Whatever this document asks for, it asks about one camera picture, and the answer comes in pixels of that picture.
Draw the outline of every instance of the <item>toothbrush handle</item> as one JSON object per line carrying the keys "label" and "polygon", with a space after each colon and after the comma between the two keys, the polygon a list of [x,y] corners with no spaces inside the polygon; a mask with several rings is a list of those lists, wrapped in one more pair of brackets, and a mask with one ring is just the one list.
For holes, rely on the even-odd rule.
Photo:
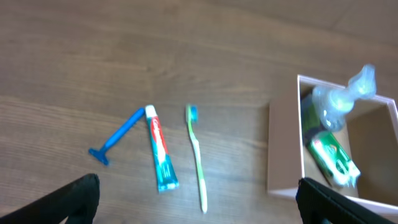
{"label": "toothbrush handle", "polygon": [[207,191],[206,191],[205,178],[203,176],[203,171],[201,169],[201,164],[199,164],[197,166],[197,170],[198,170],[201,210],[203,211],[203,213],[206,213],[207,212]]}
{"label": "toothbrush handle", "polygon": [[203,213],[206,213],[207,212],[207,191],[206,191],[205,176],[203,175],[203,170],[201,168],[199,141],[196,138],[193,138],[192,144],[193,144],[193,149],[195,151],[195,158],[197,161],[197,172],[198,172],[201,210],[203,211]]}

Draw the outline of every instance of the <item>toothbrush bristles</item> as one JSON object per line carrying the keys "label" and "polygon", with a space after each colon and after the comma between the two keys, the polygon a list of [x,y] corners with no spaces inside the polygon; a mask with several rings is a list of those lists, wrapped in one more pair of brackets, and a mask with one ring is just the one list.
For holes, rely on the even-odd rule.
{"label": "toothbrush bristles", "polygon": [[195,105],[191,106],[191,116],[192,121],[198,121],[198,109]]}

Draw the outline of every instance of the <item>blue razor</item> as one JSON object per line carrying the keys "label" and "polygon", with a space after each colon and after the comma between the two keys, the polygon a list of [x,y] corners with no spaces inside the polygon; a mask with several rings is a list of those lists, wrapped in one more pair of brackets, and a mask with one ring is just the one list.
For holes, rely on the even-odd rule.
{"label": "blue razor", "polygon": [[123,136],[126,132],[130,130],[131,127],[135,125],[135,123],[142,118],[145,114],[144,108],[139,108],[120,128],[117,130],[103,145],[100,150],[89,149],[88,153],[93,155],[97,160],[102,162],[104,165],[109,165],[109,160],[106,158],[105,153],[112,148]]}

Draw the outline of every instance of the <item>razor head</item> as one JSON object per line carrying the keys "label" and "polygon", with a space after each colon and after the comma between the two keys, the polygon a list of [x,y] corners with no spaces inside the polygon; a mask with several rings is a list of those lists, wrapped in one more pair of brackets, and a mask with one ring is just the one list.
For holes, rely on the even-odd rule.
{"label": "razor head", "polygon": [[90,153],[92,156],[94,156],[97,160],[102,162],[104,165],[106,165],[106,166],[109,165],[109,160],[106,158],[104,151],[99,151],[99,150],[91,148],[88,150],[88,153]]}

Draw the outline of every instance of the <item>toothpaste tube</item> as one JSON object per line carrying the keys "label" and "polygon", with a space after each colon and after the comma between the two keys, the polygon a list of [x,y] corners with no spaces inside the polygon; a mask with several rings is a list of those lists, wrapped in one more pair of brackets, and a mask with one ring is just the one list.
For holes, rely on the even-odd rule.
{"label": "toothpaste tube", "polygon": [[150,141],[154,151],[155,169],[157,177],[157,188],[159,192],[178,188],[179,183],[173,169],[172,161],[164,141],[162,127],[156,114],[155,107],[145,107],[147,116]]}

